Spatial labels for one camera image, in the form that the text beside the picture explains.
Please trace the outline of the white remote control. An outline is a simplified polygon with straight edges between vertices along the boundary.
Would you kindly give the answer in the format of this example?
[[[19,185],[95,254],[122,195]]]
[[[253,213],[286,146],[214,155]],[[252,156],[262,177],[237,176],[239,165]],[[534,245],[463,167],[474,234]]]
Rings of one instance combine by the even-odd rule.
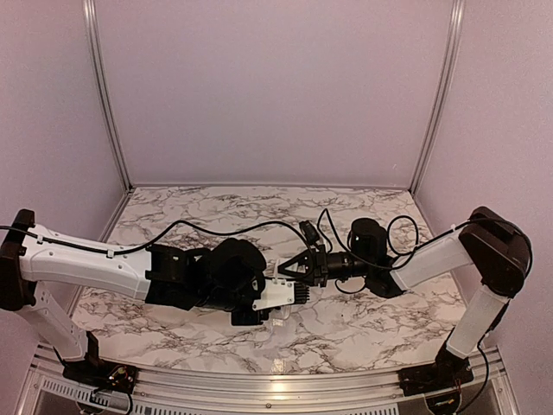
[[[271,285],[275,288],[270,291],[270,300],[273,310],[270,312],[270,325],[273,329],[284,329],[291,315],[293,290],[292,283],[277,274],[277,265],[284,259],[278,259],[274,266],[274,274],[271,279]]]

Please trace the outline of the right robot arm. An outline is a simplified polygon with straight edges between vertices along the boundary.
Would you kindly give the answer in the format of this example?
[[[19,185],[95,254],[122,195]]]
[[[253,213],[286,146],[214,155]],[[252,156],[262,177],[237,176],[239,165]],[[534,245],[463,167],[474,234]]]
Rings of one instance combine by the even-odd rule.
[[[529,237],[488,207],[476,208],[468,220],[405,254],[388,255],[389,231],[369,218],[352,223],[349,242],[340,252],[326,252],[324,246],[302,252],[277,271],[307,286],[363,278],[365,289],[382,298],[402,296],[463,267],[480,274],[480,288],[429,366],[428,379],[437,387],[461,374],[461,364],[500,322],[533,265]]]

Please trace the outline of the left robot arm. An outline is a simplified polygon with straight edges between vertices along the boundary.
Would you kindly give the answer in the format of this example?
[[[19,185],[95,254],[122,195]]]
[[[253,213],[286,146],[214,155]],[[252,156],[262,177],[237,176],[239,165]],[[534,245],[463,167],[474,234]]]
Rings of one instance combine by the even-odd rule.
[[[182,250],[150,242],[123,247],[60,235],[22,209],[1,244],[1,308],[22,316],[92,385],[109,377],[95,337],[76,326],[48,292],[61,282],[115,292],[146,304],[230,313],[234,325],[257,325],[292,297],[270,282],[264,255],[249,241]]]

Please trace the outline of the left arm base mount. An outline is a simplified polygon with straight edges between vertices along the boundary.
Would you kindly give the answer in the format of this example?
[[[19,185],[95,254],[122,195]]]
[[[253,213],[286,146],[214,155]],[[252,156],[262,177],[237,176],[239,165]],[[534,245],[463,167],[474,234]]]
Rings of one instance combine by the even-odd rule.
[[[104,361],[98,367],[85,361],[69,362],[64,366],[63,377],[96,389],[119,393],[132,393],[138,368],[113,361]]]

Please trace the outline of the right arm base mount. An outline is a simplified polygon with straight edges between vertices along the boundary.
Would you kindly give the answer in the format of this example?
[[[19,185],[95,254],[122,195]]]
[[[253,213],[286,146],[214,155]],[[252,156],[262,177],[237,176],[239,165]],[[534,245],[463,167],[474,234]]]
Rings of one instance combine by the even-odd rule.
[[[397,375],[404,396],[455,388],[474,380],[473,372],[468,367],[453,373],[447,369],[438,369],[435,364],[407,367],[399,370]]]

